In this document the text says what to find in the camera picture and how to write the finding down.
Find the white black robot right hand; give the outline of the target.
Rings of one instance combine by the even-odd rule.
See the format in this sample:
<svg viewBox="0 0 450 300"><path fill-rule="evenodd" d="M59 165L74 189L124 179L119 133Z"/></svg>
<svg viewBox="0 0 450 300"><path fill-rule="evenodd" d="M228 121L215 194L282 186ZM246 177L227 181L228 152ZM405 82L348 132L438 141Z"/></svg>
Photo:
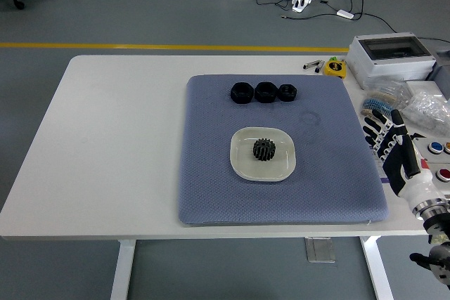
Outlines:
<svg viewBox="0 0 450 300"><path fill-rule="evenodd" d="M394 194L406 200L416 216L432 207L445 207L446 198L432 182L432 172L413 145L399 111L386 117L373 110L364 122L365 139L381 160Z"/></svg>

